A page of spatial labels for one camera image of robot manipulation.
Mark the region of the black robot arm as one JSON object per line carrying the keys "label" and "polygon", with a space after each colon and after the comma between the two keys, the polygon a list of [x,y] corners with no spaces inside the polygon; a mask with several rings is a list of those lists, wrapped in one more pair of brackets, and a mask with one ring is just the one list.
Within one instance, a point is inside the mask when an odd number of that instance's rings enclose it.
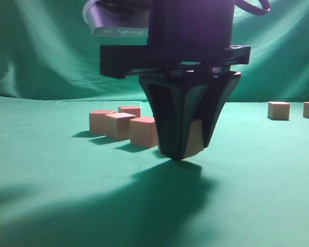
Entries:
{"label": "black robot arm", "polygon": [[231,45],[234,1],[151,1],[146,45],[103,45],[99,71],[137,74],[156,121],[160,151],[185,158],[191,123],[206,148],[227,99],[249,62],[250,47]]}

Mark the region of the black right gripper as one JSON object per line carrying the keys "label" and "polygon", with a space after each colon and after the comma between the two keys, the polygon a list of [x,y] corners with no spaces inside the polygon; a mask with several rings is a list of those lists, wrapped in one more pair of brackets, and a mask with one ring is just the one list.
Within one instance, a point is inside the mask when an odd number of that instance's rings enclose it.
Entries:
{"label": "black right gripper", "polygon": [[[165,48],[150,45],[102,45],[99,50],[101,75],[124,79],[127,75],[163,68],[181,62],[202,63],[209,67],[248,64],[250,46],[229,48]],[[158,140],[168,127],[175,127],[179,143],[173,148],[161,144],[161,152],[179,161],[185,151],[187,135],[193,119],[202,122],[203,146],[209,146],[220,113],[241,80],[241,72],[214,76],[208,83],[190,78],[140,76],[139,83],[148,99],[156,122]]]}

